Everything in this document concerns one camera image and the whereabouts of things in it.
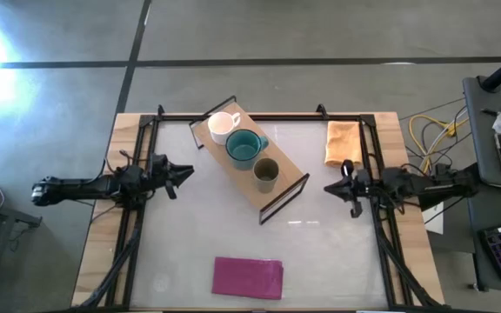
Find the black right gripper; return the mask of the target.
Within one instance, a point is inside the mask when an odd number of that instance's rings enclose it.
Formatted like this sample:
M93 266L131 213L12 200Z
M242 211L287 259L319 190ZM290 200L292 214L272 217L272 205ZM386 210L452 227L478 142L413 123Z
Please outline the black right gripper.
M342 199L344 202L351 202L351 217L358 218L363 213L362 204L358 201L360 197L371 198L375 195L377 187L371 175L371 185L365 186L355 180L357 170L350 159L345 159L341 165L343 178L335 183L324 187L324 191Z

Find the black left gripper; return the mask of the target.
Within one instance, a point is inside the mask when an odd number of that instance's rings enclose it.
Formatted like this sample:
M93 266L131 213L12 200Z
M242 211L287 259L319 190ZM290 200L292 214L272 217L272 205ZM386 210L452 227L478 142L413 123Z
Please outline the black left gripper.
M146 192L155 193L157 189L165 188L169 199L174 200L177 194L174 185L179 187L194 173L192 165L179 165L170 162L154 163L144 183Z

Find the white ceramic mug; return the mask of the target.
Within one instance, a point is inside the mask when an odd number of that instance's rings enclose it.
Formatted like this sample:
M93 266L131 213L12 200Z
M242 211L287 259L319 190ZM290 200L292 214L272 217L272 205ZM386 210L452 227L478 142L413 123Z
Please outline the white ceramic mug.
M217 112L208 119L208 129L212 140L220 145L225 145L229 135L240 124L241 115L239 112L230 114L227 112Z

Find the teal ceramic mug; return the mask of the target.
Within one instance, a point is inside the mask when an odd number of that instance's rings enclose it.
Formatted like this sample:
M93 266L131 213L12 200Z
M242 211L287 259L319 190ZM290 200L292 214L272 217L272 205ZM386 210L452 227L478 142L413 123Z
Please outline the teal ceramic mug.
M253 130L241 129L231 133L225 149L233 166L238 170L251 170L259 154L269 146L269 139Z

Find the olive green cup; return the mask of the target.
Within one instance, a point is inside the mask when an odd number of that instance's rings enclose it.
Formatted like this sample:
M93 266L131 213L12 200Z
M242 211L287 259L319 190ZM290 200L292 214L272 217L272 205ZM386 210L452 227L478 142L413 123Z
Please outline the olive green cup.
M253 177L257 190L261 193L273 191L279 176L279 166L274 159L261 158L255 162Z

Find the orange cloth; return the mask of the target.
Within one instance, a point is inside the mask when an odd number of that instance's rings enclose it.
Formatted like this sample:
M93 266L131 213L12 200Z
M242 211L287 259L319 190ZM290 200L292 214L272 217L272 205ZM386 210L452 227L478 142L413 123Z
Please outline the orange cloth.
M329 121L324 163L339 168L345 160L363 163L359 123Z

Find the pink cloth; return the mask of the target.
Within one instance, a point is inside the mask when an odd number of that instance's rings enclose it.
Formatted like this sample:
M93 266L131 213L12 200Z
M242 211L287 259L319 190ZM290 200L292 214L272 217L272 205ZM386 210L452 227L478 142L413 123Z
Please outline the pink cloth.
M284 267L279 260L217 256L211 292L218 295L280 300Z

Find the grey side desk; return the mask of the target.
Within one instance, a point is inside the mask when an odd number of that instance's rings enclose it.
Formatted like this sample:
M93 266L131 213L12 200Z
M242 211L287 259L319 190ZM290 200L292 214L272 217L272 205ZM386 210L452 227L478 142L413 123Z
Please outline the grey side desk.
M486 184L501 187L501 160L492 128L495 117L482 112L501 110L501 86L494 93L486 92L475 77L467 77L463 89L480 178Z

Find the wooden shelf with black frame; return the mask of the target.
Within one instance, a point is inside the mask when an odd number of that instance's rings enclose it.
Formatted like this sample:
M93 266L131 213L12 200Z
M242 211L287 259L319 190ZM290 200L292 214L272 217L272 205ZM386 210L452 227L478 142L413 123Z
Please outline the wooden shelf with black frame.
M234 115L238 122L238 129L251 131L259 137L258 146L261 150L255 158L250 161L235 161L224 146L213 141L208 124L210 117L218 112ZM288 119L287 115L248 114L237 104L237 98L232 96L189 123L197 147L199 149L206 148L225 169L245 197L259 209L260 224L264 224L297 197L303 191L310 176L304 174L257 125L258 121L287 121ZM277 181L273 185L273 189L267 193L258 190L257 179L252 170L257 160L261 158L273 159L279 168Z

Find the black table frame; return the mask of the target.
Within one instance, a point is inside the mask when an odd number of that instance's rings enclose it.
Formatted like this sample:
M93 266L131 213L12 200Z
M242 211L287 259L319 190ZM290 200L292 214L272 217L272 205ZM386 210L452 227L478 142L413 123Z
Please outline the black table frame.
M116 115L106 154L110 161L113 163L121 161L119 151L122 148L132 152L136 146L140 122L146 117L156 116L155 113ZM359 112L350 113L349 116L362 117L364 125L369 127L363 151L372 154L369 160L375 169L378 170L384 165L398 166L409 161L395 112ZM249 117L256 122L327 122L319 112L251 112ZM374 154L378 154L382 159L378 161ZM90 293L104 279L111 267L114 254L123 247L119 238L130 234L136 216L135 213L111 213L102 223L89 227L71 306L87 300ZM403 215L397 214L394 223L383 222L383 228L391 240L401 244L404 262L421 286L429 296L443 303L444 294L421 209L409 203L405 206Z

